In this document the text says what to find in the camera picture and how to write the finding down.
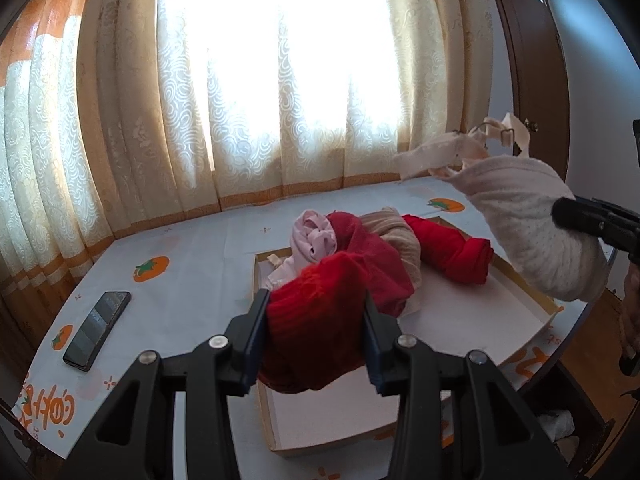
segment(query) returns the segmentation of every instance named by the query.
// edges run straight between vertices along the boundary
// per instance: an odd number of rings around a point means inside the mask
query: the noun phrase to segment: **phone screen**
[[[66,348],[64,361],[87,371],[130,298],[130,292],[105,292]]]

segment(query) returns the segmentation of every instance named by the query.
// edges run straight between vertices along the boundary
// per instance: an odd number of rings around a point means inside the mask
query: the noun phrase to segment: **red cloth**
[[[369,271],[367,288],[378,311],[400,316],[414,286],[398,251],[377,234],[367,232],[357,216],[338,211],[327,218],[335,231],[337,251],[363,256]]]
[[[258,377],[273,390],[320,390],[364,364],[364,257],[338,252],[271,293]]]
[[[420,242],[420,259],[459,283],[484,285],[494,250],[484,238],[464,239],[460,231],[413,215],[402,216]]]

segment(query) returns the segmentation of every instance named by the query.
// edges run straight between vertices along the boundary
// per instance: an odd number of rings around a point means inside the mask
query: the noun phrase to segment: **white bra cup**
[[[609,273],[600,241],[556,227],[554,202],[574,195],[550,166],[500,155],[443,180],[484,215],[514,269],[531,286],[564,301],[600,297]]]

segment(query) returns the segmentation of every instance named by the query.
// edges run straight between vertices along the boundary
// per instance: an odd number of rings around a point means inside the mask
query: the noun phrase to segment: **table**
[[[457,200],[465,209],[443,212],[430,205],[433,198]],[[293,221],[303,210],[324,214],[344,210],[360,215],[383,206],[394,206],[401,214],[442,216],[472,236],[488,238],[496,253],[506,257],[482,215],[449,184],[431,177],[289,198],[123,238],[105,251],[62,307],[38,348],[14,414],[41,444],[66,458],[140,352],[155,349],[163,357],[189,352],[211,335],[223,332],[233,316],[248,310],[255,253],[288,246]],[[606,247],[606,254],[612,262],[615,252]],[[135,283],[134,268],[156,256],[169,258],[166,272]],[[63,349],[55,351],[52,340],[64,326],[77,329],[106,290],[128,290],[132,300],[93,368],[85,374],[63,363]],[[502,366],[515,388],[557,361],[590,310],[581,301],[559,305],[562,310],[551,325]],[[243,478],[370,480],[386,475],[391,437],[283,458],[266,446],[255,388],[244,399],[230,398],[229,412]],[[444,408],[444,426],[446,443],[452,438],[450,406]],[[176,480],[186,477],[184,394],[178,394],[176,400],[174,476]]]

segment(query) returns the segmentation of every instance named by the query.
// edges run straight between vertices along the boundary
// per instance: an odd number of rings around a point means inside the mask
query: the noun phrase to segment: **sheer curtain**
[[[487,0],[31,0],[0,46],[0,292],[34,346],[111,242],[398,178],[488,108]]]

